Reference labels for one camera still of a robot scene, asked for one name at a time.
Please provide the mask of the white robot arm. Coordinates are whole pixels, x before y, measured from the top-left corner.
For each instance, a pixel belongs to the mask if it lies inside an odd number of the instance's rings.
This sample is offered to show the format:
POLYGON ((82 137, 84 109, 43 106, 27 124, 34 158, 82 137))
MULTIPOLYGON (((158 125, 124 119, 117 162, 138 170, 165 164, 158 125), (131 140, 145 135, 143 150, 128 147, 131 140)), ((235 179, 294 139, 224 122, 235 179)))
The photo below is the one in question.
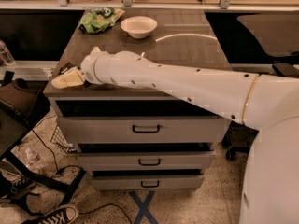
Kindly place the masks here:
POLYGON ((299 79, 154 63, 93 49, 57 76, 61 89, 114 84, 153 88, 257 131, 243 181, 239 224, 299 224, 299 79))

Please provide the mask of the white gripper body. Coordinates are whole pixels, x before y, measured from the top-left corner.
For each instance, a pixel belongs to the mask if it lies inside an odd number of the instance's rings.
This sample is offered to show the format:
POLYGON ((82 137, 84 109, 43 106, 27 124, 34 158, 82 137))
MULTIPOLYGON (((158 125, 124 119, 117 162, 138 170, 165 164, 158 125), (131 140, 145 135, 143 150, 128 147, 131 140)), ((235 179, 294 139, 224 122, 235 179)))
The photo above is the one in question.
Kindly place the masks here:
POLYGON ((101 81, 97 78, 94 68, 97 59, 99 58, 99 52, 91 52, 87 55, 81 65, 80 70, 84 78, 92 84, 101 84, 101 81))

